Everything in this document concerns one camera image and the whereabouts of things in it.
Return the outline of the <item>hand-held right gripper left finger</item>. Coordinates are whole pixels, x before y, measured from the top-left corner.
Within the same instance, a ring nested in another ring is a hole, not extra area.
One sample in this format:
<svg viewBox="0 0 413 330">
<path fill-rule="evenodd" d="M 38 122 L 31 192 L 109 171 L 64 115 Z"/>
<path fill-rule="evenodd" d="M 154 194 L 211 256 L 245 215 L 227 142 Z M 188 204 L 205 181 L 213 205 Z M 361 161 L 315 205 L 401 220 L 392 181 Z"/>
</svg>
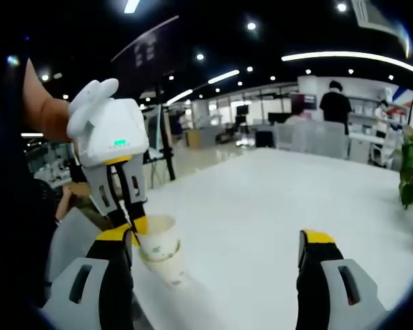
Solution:
<svg viewBox="0 0 413 330">
<path fill-rule="evenodd" d="M 43 315 L 54 329 L 133 329 L 131 228 L 98 235 L 52 282 Z"/>
</svg>

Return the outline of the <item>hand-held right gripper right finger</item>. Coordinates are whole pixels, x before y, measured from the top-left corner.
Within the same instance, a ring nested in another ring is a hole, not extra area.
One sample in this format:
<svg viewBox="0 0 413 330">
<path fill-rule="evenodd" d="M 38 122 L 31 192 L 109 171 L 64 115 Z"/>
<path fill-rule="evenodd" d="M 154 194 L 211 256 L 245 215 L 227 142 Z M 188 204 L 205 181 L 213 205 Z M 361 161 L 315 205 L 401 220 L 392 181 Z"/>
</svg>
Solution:
<svg viewBox="0 0 413 330">
<path fill-rule="evenodd" d="M 388 311 L 378 287 L 324 232 L 299 233 L 297 329 L 375 329 Z"/>
</svg>

